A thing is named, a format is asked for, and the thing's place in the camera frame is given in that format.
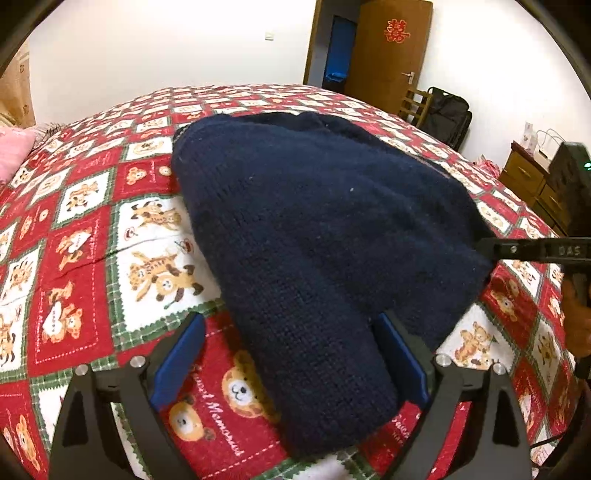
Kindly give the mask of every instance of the hand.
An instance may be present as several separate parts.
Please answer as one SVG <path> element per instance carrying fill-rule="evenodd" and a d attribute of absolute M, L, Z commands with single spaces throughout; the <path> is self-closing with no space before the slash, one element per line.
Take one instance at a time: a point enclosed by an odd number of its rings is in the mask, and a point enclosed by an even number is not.
<path fill-rule="evenodd" d="M 566 277 L 562 282 L 560 307 L 564 313 L 566 348 L 577 358 L 591 355 L 591 309 L 581 305 L 573 283 Z"/>

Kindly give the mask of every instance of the blue object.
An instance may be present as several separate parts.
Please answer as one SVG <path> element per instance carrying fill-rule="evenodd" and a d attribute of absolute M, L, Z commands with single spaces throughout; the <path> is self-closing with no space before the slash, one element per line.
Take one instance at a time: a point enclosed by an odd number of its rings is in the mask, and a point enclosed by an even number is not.
<path fill-rule="evenodd" d="M 409 401 L 421 409 L 426 407 L 431 398 L 427 374 L 411 346 L 406 343 L 385 313 L 380 314 L 372 326 L 378 348 L 398 389 L 399 406 Z"/>
<path fill-rule="evenodd" d="M 156 374 L 150 404 L 156 411 L 173 402 L 205 342 L 205 318 L 196 314 Z"/>
<path fill-rule="evenodd" d="M 347 78 L 356 32 L 355 22 L 335 15 L 329 52 L 326 56 L 325 79 L 331 82 L 342 82 Z"/>

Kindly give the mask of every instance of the wooden door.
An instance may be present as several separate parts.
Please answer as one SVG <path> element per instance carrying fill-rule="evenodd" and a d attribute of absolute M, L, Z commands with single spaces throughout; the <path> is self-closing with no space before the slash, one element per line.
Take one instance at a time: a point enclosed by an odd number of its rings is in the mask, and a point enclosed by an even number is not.
<path fill-rule="evenodd" d="M 370 0 L 361 6 L 345 93 L 397 113 L 416 87 L 427 48 L 433 4 L 424 0 Z M 414 72 L 409 83 L 408 75 Z"/>

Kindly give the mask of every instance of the red and white bedspread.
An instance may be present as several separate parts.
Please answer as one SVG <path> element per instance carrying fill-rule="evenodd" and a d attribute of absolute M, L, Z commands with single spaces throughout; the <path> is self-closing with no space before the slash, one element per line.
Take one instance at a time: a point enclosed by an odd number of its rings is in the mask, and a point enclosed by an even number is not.
<path fill-rule="evenodd" d="M 470 191 L 497 234 L 553 235 L 509 190 L 447 146 L 395 116 L 315 87 L 166 88 L 71 124 L 0 193 L 0 430 L 33 477 L 47 478 L 72 367 L 113 368 L 146 354 L 195 309 L 208 317 L 206 344 L 178 401 L 161 417 L 199 477 L 367 480 L 382 475 L 399 452 L 417 421 L 411 405 L 361 445 L 297 463 L 280 442 L 277 418 L 259 400 L 226 395 L 225 379 L 256 372 L 191 234 L 170 169 L 172 136 L 207 115 L 271 111 L 345 117 L 439 163 Z M 156 263 L 182 272 L 193 265 L 203 291 L 183 294 Z M 578 398 L 564 348 L 560 281 L 556 265 L 501 262 L 440 349 L 467 367 L 507 366 L 532 442 L 564 430 Z M 450 465 L 467 407 L 458 409 L 433 479 Z M 136 474 L 149 476 L 124 412 L 115 413 Z M 533 456 L 541 461 L 551 450 L 539 447 Z"/>

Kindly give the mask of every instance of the pink pillow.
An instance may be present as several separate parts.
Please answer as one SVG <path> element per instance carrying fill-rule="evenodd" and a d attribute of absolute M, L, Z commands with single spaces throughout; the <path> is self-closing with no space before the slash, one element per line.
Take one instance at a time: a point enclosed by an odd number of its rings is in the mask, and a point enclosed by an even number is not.
<path fill-rule="evenodd" d="M 35 132 L 0 127 L 0 182 L 7 183 L 31 152 Z"/>

